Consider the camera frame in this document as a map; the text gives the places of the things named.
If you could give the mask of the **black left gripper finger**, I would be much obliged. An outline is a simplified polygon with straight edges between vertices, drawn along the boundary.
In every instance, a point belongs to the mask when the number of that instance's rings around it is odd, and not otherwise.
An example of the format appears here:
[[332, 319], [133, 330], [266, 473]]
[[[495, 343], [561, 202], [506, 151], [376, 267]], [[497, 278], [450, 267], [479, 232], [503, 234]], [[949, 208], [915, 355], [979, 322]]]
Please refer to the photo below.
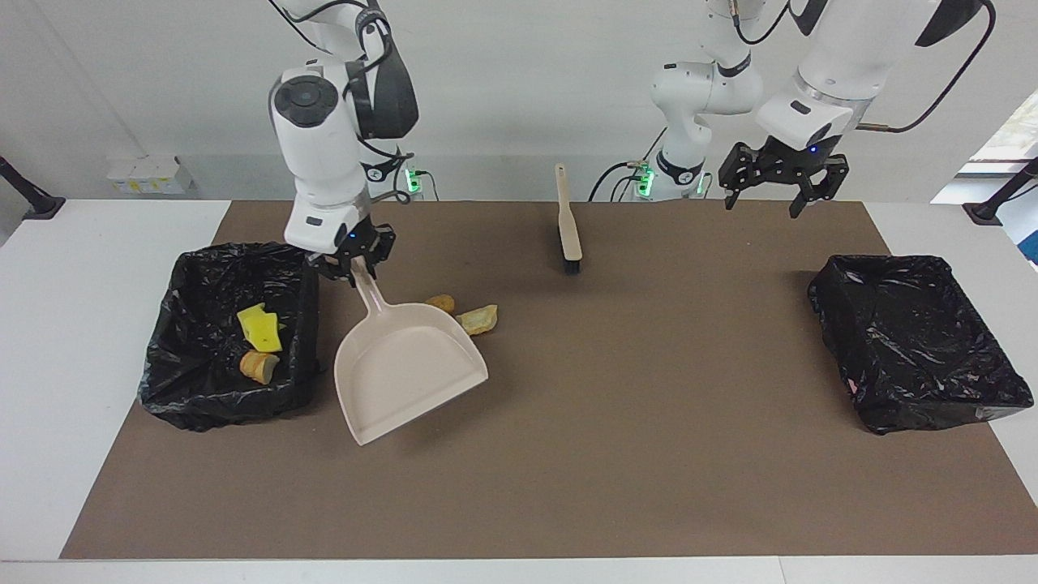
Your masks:
[[800, 189], [797, 196], [790, 204], [789, 215], [792, 219], [800, 217], [811, 204], [821, 202], [821, 200], [832, 200], [838, 189], [849, 173], [849, 164], [845, 155], [835, 155], [826, 158], [821, 166], [824, 171], [822, 180], [811, 182], [805, 170], [797, 170], [795, 174], [795, 185]]
[[735, 144], [718, 169], [717, 183], [723, 189], [723, 208], [733, 210], [741, 193], [760, 184], [757, 150]]

